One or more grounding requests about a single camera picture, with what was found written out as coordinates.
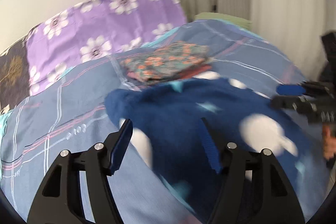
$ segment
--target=finger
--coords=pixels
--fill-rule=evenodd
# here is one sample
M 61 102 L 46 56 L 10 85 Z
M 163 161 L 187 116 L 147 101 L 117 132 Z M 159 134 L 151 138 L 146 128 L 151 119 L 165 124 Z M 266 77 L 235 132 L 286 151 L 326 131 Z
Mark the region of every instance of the finger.
M 324 152 L 323 153 L 323 157 L 326 159 L 326 160 L 330 160 L 334 157 L 334 153 L 333 152 Z
M 324 150 L 323 150 L 323 153 L 324 153 L 324 154 L 328 154 L 328 155 L 334 155 L 336 152 L 333 151 L 333 150 L 324 149 Z
M 325 153 L 336 153 L 336 149 L 330 146 L 323 147 L 323 152 Z
M 328 148 L 329 150 L 335 150 L 336 152 L 336 138 L 330 137 L 325 139 L 323 145 L 325 148 Z
M 325 137 L 325 138 L 331 138 L 331 130 L 330 130 L 330 127 L 326 124 L 323 125 L 322 127 L 322 135 Z

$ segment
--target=metal bolt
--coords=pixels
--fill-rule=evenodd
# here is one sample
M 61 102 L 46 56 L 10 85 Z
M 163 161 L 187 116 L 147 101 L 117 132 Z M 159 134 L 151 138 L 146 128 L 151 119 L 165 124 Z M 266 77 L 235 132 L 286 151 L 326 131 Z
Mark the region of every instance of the metal bolt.
M 95 150 L 101 150 L 101 149 L 103 149 L 103 147 L 104 147 L 103 143 L 96 143 L 94 145 Z
M 230 148 L 230 149 L 236 149 L 237 148 L 237 145 L 235 143 L 227 143 L 227 147 Z
M 316 105 L 315 105 L 315 104 L 312 104 L 312 103 L 310 103 L 310 105 L 311 105 L 311 109 L 312 109 L 314 112 L 316 112 L 316 111 L 317 111 L 317 107 L 316 107 Z
M 262 152 L 263 152 L 264 155 L 266 155 L 266 156 L 271 156 L 271 155 L 272 155 L 272 151 L 269 150 L 268 148 L 264 149 Z
M 69 151 L 68 150 L 63 150 L 61 152 L 61 157 L 65 157 L 65 156 L 68 156 L 69 155 Z

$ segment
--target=floral fabric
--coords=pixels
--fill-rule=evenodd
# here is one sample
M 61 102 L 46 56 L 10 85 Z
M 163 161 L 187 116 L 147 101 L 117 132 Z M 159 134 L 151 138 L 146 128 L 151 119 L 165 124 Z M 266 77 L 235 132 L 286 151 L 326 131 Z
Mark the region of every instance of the floral fabric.
M 208 46 L 177 41 L 151 54 L 125 59 L 122 65 L 134 77 L 147 85 L 181 78 L 181 73 L 204 65 L 208 61 Z
M 78 64 L 140 47 L 184 25 L 179 2 L 88 0 L 41 23 L 27 36 L 26 95 L 40 93 Z
M 29 73 L 24 39 L 0 56 L 0 114 L 29 96 Z

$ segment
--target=dark patterned pillow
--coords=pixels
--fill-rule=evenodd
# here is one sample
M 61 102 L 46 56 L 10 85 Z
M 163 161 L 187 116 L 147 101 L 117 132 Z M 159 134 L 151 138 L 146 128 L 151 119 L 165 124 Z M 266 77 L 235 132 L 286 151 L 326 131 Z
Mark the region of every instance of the dark patterned pillow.
M 25 38 L 0 56 L 1 114 L 13 109 L 29 96 L 29 72 Z
M 209 60 L 208 46 L 177 41 L 150 54 L 139 54 L 122 61 L 134 78 L 147 85 L 179 79 L 183 71 L 198 68 Z

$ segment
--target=bedsheet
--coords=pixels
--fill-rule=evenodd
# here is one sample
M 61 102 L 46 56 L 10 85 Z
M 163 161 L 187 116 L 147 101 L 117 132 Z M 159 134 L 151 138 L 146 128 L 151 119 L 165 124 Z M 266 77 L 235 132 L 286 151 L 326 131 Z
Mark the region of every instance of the bedsheet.
M 110 90 L 122 87 L 105 57 L 75 67 L 14 109 L 2 140 L 1 188 L 23 219 L 48 167 L 64 147 L 72 152 L 87 150 L 118 130 L 109 121 L 103 101 Z M 83 172 L 80 179 L 85 216 L 93 221 Z M 125 223 L 178 224 L 189 214 L 131 144 L 120 170 L 108 179 Z
M 106 95 L 117 88 L 143 88 L 127 77 L 120 62 L 177 40 L 210 45 L 214 56 L 213 72 L 199 75 L 200 78 L 237 79 L 266 97 L 276 93 L 279 83 L 304 80 L 300 71 L 276 47 L 252 33 L 217 20 L 189 23 L 160 39 L 159 43 L 80 64 L 48 89 L 23 100 L 8 119 L 1 145 L 1 188 L 24 219 L 38 185 L 61 150 L 86 150 L 117 130 L 118 125 L 108 120 L 105 111 Z M 297 165 L 297 194 L 309 218 L 322 203 L 329 174 L 320 148 L 320 128 L 308 126 L 296 113 L 289 114 L 314 140 L 311 154 Z M 125 223 L 134 223 L 135 219 L 137 223 L 178 223 L 188 215 L 132 145 L 120 170 L 109 181 Z M 83 203 L 85 214 L 91 220 L 85 194 Z

